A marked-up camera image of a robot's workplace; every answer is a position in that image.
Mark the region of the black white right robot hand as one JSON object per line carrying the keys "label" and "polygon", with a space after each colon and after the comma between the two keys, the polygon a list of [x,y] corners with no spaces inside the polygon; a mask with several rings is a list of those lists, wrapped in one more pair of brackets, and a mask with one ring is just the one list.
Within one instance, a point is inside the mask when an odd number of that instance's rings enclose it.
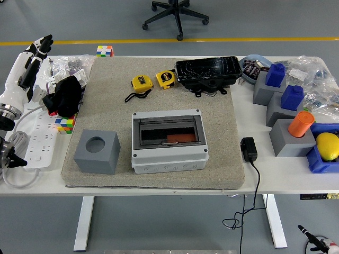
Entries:
{"label": "black white right robot hand", "polygon": [[329,238],[322,238],[311,234],[302,225],[298,225],[299,230],[308,238],[308,243],[314,245],[310,251],[321,251],[322,253],[338,253],[338,245]]}

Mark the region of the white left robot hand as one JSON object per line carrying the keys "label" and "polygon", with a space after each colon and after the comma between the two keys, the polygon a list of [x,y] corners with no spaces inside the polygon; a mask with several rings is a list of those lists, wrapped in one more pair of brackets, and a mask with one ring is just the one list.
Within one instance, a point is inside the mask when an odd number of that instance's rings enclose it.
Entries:
{"label": "white left robot hand", "polygon": [[39,38],[20,53],[5,82],[1,105],[5,104],[23,111],[32,98],[36,75],[53,44],[52,35]]}

